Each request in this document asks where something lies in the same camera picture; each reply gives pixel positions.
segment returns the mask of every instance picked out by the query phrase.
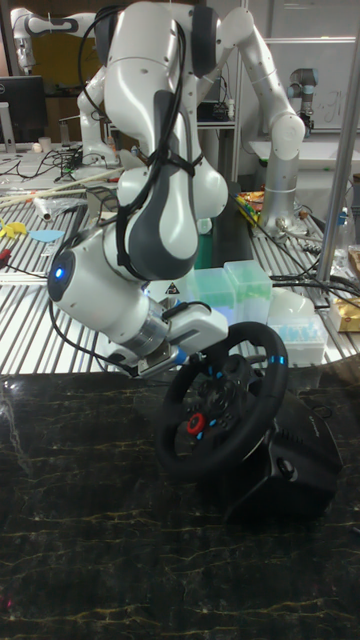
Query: clear plastic box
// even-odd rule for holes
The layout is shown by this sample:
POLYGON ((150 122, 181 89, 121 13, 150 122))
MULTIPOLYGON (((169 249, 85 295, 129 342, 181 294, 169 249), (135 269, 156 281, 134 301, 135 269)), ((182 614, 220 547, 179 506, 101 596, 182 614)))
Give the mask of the clear plastic box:
POLYGON ((285 344, 290 367, 322 364, 327 331, 319 316, 314 315, 287 324, 269 324, 285 344))
POLYGON ((220 311, 229 324, 233 324, 235 291, 224 269, 197 269, 193 275, 193 300, 206 302, 220 311))
POLYGON ((226 262, 224 269, 234 287, 234 322, 267 323, 271 280, 256 260, 226 262))

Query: monitor stand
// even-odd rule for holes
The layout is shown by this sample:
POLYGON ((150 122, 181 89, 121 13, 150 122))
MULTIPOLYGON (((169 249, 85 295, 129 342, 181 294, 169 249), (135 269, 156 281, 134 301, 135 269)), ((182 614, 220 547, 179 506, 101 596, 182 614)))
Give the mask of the monitor stand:
POLYGON ((6 153, 16 153, 15 138, 11 124, 8 102, 0 102, 0 121, 6 153))

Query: computer monitor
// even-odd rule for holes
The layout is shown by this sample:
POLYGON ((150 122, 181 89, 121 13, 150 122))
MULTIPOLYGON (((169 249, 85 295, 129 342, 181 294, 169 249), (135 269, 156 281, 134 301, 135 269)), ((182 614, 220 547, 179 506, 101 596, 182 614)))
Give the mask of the computer monitor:
POLYGON ((41 76, 0 77, 0 102, 8 102, 16 142, 35 142, 48 124, 41 76))

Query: red button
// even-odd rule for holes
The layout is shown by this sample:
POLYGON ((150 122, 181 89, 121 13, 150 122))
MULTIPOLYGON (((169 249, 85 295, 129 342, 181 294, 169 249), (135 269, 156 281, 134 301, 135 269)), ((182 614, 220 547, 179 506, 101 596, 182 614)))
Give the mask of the red button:
POLYGON ((206 425, 205 416, 202 413, 194 413, 187 424, 187 431, 191 436, 197 436, 203 431, 206 425))

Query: yellow object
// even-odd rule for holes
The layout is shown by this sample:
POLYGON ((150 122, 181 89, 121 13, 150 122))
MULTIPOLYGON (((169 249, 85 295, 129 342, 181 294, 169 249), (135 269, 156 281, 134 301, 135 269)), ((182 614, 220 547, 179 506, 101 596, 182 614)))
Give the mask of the yellow object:
POLYGON ((27 234, 26 227, 22 222, 9 222, 7 226, 14 229, 15 233, 27 234))
POLYGON ((240 213, 242 213, 244 218, 246 218, 246 220, 250 222, 252 227, 255 227, 260 214, 254 211, 252 206, 248 202, 246 202, 246 200, 244 200, 242 196, 237 195, 235 200, 238 204, 240 213))
POLYGON ((360 331, 360 309, 350 304, 351 302, 360 306, 360 298, 349 298, 349 302, 334 300, 331 304, 329 317, 339 332, 360 331))
POLYGON ((9 224, 5 224, 4 220, 0 218, 1 222, 1 231, 0 238, 7 236, 7 238, 15 238, 16 233, 27 234, 26 227, 22 222, 9 222, 9 224))

